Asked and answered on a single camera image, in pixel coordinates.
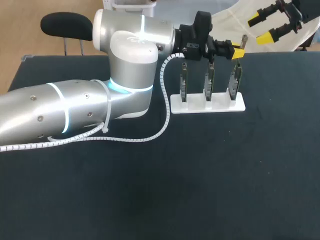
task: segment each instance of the white base stand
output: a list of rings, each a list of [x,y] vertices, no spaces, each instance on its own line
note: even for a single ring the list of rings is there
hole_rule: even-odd
[[[246,110],[242,94],[238,92],[236,100],[232,101],[228,89],[226,92],[213,93],[211,102],[206,101],[204,93],[187,94],[186,102],[182,102],[180,94],[171,95],[170,100],[173,114],[243,112]]]

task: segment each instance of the dark fabric surface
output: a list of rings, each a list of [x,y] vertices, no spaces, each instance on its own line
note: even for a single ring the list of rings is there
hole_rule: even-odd
[[[78,13],[50,13],[41,19],[40,27],[50,36],[92,41],[92,23]]]
[[[248,54],[246,111],[171,115],[147,143],[79,142],[0,154],[1,240],[320,239],[319,53]],[[164,75],[179,92],[181,59]],[[205,62],[188,62],[201,91]],[[218,58],[217,92],[232,65]],[[106,56],[27,58],[11,89],[107,80]],[[113,120],[110,136],[161,129],[159,77],[148,113]]]

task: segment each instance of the glowing blue light ring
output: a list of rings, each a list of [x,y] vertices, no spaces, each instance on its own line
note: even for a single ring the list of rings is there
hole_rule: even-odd
[[[53,87],[54,90],[58,93],[60,100],[61,100],[61,103],[64,106],[65,125],[64,125],[64,129],[62,131],[62,133],[64,134],[68,130],[68,127],[69,127],[69,107],[68,107],[67,101],[66,101],[64,95],[62,94],[62,92],[60,91],[60,89],[56,85],[54,85],[53,83],[47,83],[47,84],[50,85],[51,87]]]
[[[146,87],[146,88],[129,88],[129,87],[121,86],[121,85],[115,83],[111,78],[110,78],[110,82],[113,85],[115,85],[117,88],[126,90],[126,91],[131,92],[131,93],[146,92],[146,91],[151,90],[154,87],[153,85],[151,85],[151,86]]]

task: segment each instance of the white cloth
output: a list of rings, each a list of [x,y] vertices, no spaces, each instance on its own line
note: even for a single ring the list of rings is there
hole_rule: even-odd
[[[276,43],[258,45],[256,37],[270,29],[276,29],[285,23],[289,23],[286,14],[277,11],[269,16],[266,21],[249,27],[248,20],[257,10],[266,8],[275,2],[275,0],[239,0],[232,7],[212,15],[213,28],[210,35],[215,40],[231,40],[234,43],[240,43],[242,35],[247,34],[249,40],[245,47],[246,53],[294,51],[317,31],[320,27],[320,18],[303,25],[298,34],[292,31],[281,37]]]

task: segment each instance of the screw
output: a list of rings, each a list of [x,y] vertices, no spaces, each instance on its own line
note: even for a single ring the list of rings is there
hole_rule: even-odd
[[[164,47],[162,45],[157,45],[158,52],[162,52],[164,50]]]
[[[245,49],[248,40],[249,40],[248,35],[245,34],[242,36],[240,49]]]

